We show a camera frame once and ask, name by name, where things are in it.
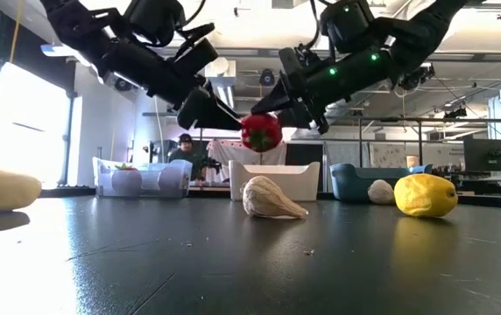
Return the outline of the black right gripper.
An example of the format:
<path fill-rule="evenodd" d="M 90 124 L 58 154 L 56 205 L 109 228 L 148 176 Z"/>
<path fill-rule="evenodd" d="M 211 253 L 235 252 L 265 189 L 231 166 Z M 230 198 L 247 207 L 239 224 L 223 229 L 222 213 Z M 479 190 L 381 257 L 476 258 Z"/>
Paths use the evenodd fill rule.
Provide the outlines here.
<path fill-rule="evenodd" d="M 278 111 L 282 128 L 316 130 L 324 134 L 329 123 L 326 107 L 350 97 L 375 83 L 398 81 L 398 66 L 386 50 L 369 47 L 334 61 L 319 59 L 302 66 L 292 48 L 279 51 L 283 72 L 273 90 L 250 112 L 253 115 Z M 304 107 L 295 107 L 300 102 Z"/>

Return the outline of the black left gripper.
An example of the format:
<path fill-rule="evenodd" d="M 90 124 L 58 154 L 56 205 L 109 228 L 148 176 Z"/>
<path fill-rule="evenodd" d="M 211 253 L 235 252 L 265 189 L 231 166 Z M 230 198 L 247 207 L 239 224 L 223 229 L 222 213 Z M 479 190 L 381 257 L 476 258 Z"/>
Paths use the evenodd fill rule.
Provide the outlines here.
<path fill-rule="evenodd" d="M 100 59 L 100 76 L 113 73 L 133 85 L 142 87 L 148 96 L 182 107 L 177 123 L 185 130 L 242 128 L 237 113 L 228 104 L 222 88 L 219 94 L 209 82 L 201 85 L 197 73 L 215 60 L 218 53 L 207 39 L 179 59 L 164 59 L 151 49 L 129 39 L 113 40 Z"/>

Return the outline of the white toy garlic bulb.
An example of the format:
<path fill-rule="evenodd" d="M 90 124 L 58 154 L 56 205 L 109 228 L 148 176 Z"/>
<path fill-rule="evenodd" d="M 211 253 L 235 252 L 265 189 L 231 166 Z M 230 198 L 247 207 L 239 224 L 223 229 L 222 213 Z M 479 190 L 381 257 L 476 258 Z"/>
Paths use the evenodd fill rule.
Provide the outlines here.
<path fill-rule="evenodd" d="M 395 203 L 393 187 L 382 179 L 375 180 L 367 190 L 370 202 L 378 205 Z"/>
<path fill-rule="evenodd" d="M 286 197 L 281 188 L 265 176 L 256 176 L 245 182 L 240 193 L 243 210 L 249 216 L 291 219 L 308 216 L 308 210 Z"/>

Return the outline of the yellow toy lemon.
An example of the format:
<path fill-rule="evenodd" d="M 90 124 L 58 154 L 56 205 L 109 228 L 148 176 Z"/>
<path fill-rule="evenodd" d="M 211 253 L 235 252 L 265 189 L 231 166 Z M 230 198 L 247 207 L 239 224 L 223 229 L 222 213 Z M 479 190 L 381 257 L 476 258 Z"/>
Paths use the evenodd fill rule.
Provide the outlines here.
<path fill-rule="evenodd" d="M 428 173 L 399 179 L 393 192 L 398 209 L 412 217 L 443 217 L 458 204 L 454 184 Z"/>

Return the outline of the pale yellow potato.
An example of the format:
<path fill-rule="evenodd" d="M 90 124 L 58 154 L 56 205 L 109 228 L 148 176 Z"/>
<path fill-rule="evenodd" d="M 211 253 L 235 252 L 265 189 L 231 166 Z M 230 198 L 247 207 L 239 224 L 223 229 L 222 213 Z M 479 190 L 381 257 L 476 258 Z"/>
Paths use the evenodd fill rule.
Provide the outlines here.
<path fill-rule="evenodd" d="M 35 177 L 0 170 L 0 213 L 28 207 L 42 192 L 42 183 Z"/>

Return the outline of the white pendant lamp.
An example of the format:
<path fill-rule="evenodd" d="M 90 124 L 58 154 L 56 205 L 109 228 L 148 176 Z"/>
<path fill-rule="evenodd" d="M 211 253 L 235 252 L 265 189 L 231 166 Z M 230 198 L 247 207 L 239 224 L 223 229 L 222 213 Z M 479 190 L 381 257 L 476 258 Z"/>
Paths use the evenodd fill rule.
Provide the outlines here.
<path fill-rule="evenodd" d="M 218 57 L 204 67 L 205 77 L 218 87 L 232 87 L 236 83 L 236 62 Z"/>

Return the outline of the white hanging cloth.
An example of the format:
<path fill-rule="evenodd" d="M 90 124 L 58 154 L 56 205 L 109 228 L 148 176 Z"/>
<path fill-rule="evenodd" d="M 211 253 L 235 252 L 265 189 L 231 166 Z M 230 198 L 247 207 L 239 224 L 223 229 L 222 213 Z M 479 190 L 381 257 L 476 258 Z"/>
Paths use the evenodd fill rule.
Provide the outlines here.
<path fill-rule="evenodd" d="M 287 145 L 281 142 L 275 148 L 258 153 L 245 147 L 241 142 L 213 139 L 207 146 L 208 155 L 222 165 L 236 160 L 243 165 L 284 165 Z"/>

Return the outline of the person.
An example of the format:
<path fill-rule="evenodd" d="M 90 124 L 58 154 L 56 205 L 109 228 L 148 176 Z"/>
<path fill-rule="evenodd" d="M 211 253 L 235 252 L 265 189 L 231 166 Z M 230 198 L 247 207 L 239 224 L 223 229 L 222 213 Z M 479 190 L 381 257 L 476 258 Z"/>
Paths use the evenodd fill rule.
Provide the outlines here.
<path fill-rule="evenodd" d="M 179 137 L 179 147 L 169 156 L 168 162 L 174 160 L 185 160 L 192 164 L 191 181 L 200 181 L 204 179 L 202 172 L 203 156 L 194 148 L 194 141 L 188 133 L 181 134 Z"/>

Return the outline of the clear plastic basket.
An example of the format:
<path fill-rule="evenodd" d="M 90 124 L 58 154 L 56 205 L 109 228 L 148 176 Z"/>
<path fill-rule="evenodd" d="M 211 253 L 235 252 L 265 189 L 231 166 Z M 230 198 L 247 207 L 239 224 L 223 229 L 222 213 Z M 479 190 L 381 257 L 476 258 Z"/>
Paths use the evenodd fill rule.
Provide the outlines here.
<path fill-rule="evenodd" d="M 142 191 L 138 196 L 117 196 L 111 185 L 112 172 L 115 165 L 127 164 L 137 168 L 142 175 Z M 192 164 L 185 160 L 174 160 L 172 163 L 125 163 L 103 160 L 98 157 L 92 158 L 95 182 L 96 197 L 125 197 L 125 198 L 140 198 L 151 197 L 158 199 L 183 199 L 188 195 L 190 186 Z M 167 166 L 181 168 L 184 172 L 184 190 L 185 195 L 182 198 L 164 198 L 159 195 L 158 178 L 161 170 Z"/>

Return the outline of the white plastic basket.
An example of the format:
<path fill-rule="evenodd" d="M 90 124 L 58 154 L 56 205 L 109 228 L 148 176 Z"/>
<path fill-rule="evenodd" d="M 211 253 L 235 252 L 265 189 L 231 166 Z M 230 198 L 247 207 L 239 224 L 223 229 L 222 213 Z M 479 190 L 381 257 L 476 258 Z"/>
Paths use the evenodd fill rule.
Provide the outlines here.
<path fill-rule="evenodd" d="M 308 165 L 254 165 L 229 161 L 229 186 L 232 200 L 241 201 L 245 183 L 256 176 L 265 176 L 280 187 L 292 201 L 315 201 L 321 164 Z"/>

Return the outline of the blue-grey plastic basket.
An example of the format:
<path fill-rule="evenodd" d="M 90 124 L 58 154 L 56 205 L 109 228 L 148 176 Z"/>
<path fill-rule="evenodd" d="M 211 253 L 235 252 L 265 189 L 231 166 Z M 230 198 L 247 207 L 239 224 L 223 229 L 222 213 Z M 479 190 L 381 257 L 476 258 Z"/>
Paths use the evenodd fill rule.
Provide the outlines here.
<path fill-rule="evenodd" d="M 333 194 L 343 202 L 370 203 L 368 189 L 374 181 L 382 179 L 394 187 L 401 178 L 430 173 L 432 168 L 431 164 L 412 168 L 356 168 L 352 164 L 333 164 L 330 166 Z"/>

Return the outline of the black pipe rack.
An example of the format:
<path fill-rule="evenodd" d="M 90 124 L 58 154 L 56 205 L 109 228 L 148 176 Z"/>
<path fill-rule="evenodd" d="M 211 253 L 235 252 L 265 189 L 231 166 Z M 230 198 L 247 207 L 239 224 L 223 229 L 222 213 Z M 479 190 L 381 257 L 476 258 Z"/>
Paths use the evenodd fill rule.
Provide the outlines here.
<path fill-rule="evenodd" d="M 466 138 L 501 140 L 501 118 L 477 117 L 344 117 L 323 135 L 314 128 L 284 127 L 287 162 L 295 163 L 309 146 L 320 148 L 326 165 L 407 167 L 458 165 Z"/>

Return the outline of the black table mat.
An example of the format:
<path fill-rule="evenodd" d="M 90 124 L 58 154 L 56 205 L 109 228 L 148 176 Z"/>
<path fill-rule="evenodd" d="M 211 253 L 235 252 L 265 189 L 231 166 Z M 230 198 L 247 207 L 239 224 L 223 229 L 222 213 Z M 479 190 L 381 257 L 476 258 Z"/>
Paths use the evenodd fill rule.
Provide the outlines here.
<path fill-rule="evenodd" d="M 0 315 L 501 315 L 501 208 L 39 199 L 0 214 Z"/>

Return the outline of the white ceiling light bar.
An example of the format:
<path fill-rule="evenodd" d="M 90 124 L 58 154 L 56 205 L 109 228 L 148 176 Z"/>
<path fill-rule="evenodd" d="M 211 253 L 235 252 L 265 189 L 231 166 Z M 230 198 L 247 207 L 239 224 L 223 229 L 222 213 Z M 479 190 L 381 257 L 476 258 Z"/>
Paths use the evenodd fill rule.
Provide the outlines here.
<path fill-rule="evenodd" d="M 68 45 L 51 45 L 44 44 L 40 46 L 40 50 L 45 56 L 48 57 L 71 57 L 71 56 L 81 56 L 86 57 L 87 54 L 84 52 L 80 52 L 75 50 L 74 48 Z"/>

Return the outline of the black monitor on stand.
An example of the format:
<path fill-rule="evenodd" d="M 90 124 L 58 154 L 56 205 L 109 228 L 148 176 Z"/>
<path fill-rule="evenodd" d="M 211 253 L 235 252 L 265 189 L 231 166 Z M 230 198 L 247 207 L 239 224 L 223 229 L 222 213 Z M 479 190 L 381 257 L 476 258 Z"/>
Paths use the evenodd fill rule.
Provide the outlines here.
<path fill-rule="evenodd" d="M 464 139 L 465 168 L 469 172 L 501 172 L 501 140 Z"/>

